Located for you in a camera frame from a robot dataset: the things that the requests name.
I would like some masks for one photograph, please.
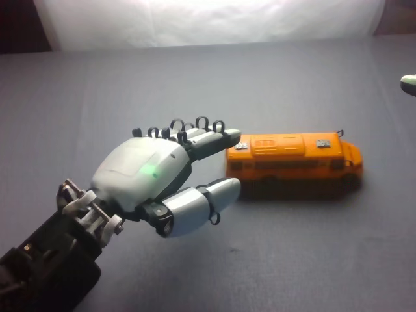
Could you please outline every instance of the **white fabric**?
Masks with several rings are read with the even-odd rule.
[[[55,50],[372,34],[384,0],[34,0]]]

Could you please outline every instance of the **robotic arm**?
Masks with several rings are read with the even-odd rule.
[[[67,179],[57,193],[58,211],[0,259],[0,310],[73,309],[98,280],[94,260],[123,231],[125,219],[144,220],[162,237],[186,235],[208,220],[218,224],[220,212],[239,195],[238,179],[179,189],[194,161],[236,145],[240,137],[222,121],[209,126],[206,117],[195,125],[173,120],[145,136],[134,129],[133,138],[97,169],[89,190]]]

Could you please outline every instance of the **toy vehicle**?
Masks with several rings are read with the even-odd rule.
[[[357,147],[334,133],[242,135],[226,152],[227,177],[241,181],[341,179],[359,184],[363,159]]]

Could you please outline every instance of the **orange school bus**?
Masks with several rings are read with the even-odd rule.
[[[342,179],[356,184],[363,174],[357,147],[333,133],[242,135],[227,150],[228,177],[242,181]]]

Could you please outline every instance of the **gray tablecloth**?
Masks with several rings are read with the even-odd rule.
[[[339,201],[236,203],[162,239],[126,222],[77,311],[415,311],[416,36],[0,57],[0,252],[87,188],[134,127],[223,119],[244,133],[345,130],[365,183]],[[187,185],[224,175],[224,154]]]

